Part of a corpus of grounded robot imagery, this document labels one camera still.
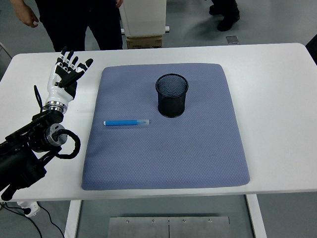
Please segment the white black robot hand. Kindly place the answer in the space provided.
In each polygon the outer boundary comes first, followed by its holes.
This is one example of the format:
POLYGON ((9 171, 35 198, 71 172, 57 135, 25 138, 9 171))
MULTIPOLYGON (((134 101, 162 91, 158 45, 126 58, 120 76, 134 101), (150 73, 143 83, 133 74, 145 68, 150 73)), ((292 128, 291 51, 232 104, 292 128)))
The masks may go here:
POLYGON ((74 100, 77 81, 86 73, 92 63, 93 59, 79 63, 73 50, 68 51, 68 48, 63 48, 51 70, 47 86, 49 97, 46 104, 58 102, 67 105, 74 100))

